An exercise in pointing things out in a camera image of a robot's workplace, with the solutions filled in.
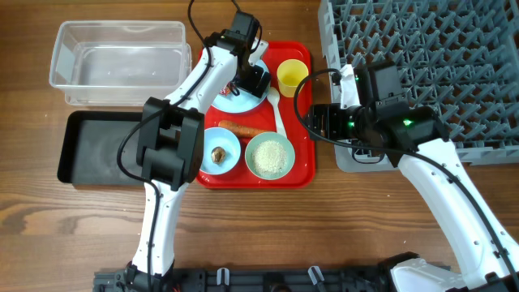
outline carrot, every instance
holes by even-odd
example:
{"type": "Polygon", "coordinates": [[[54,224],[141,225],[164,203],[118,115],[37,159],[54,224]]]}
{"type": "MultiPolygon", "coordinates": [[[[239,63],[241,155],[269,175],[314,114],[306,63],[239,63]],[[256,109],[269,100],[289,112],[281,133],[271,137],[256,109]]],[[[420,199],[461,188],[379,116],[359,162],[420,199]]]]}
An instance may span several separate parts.
{"type": "Polygon", "coordinates": [[[254,138],[257,135],[266,132],[266,130],[245,127],[243,125],[237,124],[236,122],[226,120],[220,121],[218,126],[232,131],[238,138],[254,138]]]}

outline wooden table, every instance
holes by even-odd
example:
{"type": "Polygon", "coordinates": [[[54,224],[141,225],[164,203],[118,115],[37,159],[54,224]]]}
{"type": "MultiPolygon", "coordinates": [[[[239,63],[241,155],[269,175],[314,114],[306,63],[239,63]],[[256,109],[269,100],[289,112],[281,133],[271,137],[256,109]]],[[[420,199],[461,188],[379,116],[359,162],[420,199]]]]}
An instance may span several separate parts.
{"type": "MultiPolygon", "coordinates": [[[[95,271],[123,267],[137,248],[142,187],[74,188],[57,180],[66,119],[80,108],[67,105],[48,81],[59,25],[70,19],[180,20],[197,55],[201,44],[188,25],[187,0],[137,1],[0,4],[0,291],[90,291],[95,271]]],[[[326,67],[319,0],[239,2],[261,20],[266,41],[300,41],[314,69],[326,67]]],[[[193,10],[202,35],[228,27],[233,14],[224,0],[193,10]]],[[[314,82],[313,94],[329,101],[325,78],[314,82]]],[[[331,145],[316,148],[317,175],[302,190],[209,191],[193,183],[177,226],[176,267],[331,268],[374,264],[404,251],[457,267],[431,212],[399,172],[346,174],[331,145]]],[[[519,238],[519,165],[469,167],[469,173],[519,238]]]]}

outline black baking pan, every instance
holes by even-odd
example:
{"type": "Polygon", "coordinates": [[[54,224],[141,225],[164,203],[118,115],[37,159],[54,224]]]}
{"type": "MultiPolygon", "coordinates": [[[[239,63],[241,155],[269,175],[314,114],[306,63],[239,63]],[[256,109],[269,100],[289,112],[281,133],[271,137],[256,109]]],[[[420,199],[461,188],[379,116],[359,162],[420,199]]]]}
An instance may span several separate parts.
{"type": "MultiPolygon", "coordinates": [[[[66,123],[58,179],[75,185],[142,185],[128,178],[117,166],[116,155],[122,139],[142,113],[76,111],[66,123]]],[[[122,163],[140,175],[136,151],[139,132],[128,141],[122,163]]]]}

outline light green bowl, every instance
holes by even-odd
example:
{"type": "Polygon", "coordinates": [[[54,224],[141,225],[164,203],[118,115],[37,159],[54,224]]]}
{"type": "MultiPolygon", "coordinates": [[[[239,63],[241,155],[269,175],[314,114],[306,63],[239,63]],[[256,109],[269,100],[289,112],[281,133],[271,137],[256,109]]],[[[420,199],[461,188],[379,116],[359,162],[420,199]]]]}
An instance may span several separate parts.
{"type": "Polygon", "coordinates": [[[247,163],[247,167],[249,170],[258,178],[266,179],[266,180],[275,180],[280,179],[284,176],[286,176],[295,163],[295,151],[294,146],[290,143],[288,139],[286,139],[283,135],[279,135],[276,132],[265,132],[262,134],[257,135],[256,137],[252,138],[251,142],[247,145],[247,148],[245,149],[245,162],[247,163]],[[281,171],[278,175],[271,175],[271,176],[261,176],[256,169],[254,168],[254,163],[252,162],[252,153],[258,146],[265,142],[265,141],[276,141],[281,146],[283,146],[283,149],[286,151],[286,165],[283,171],[281,171]]]}

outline yellow cup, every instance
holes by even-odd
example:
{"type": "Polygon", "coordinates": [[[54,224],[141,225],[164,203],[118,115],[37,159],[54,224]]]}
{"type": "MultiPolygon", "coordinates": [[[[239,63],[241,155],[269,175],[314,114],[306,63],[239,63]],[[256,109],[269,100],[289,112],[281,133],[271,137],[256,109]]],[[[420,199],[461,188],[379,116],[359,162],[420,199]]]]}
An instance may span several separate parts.
{"type": "Polygon", "coordinates": [[[285,97],[294,97],[295,89],[307,76],[308,67],[305,63],[296,59],[284,61],[277,68],[279,91],[285,97]]]}

